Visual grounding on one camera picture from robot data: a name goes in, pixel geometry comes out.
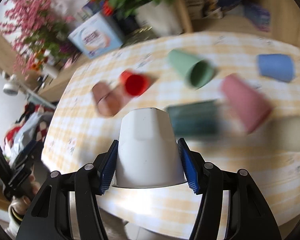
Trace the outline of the person's left hand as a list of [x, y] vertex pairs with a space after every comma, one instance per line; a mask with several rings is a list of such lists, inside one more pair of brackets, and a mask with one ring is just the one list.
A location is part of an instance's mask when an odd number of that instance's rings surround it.
[[41, 184], [36, 180], [35, 175], [31, 174], [27, 178], [14, 178], [11, 187], [13, 189], [11, 204], [19, 209], [25, 209], [30, 206]]

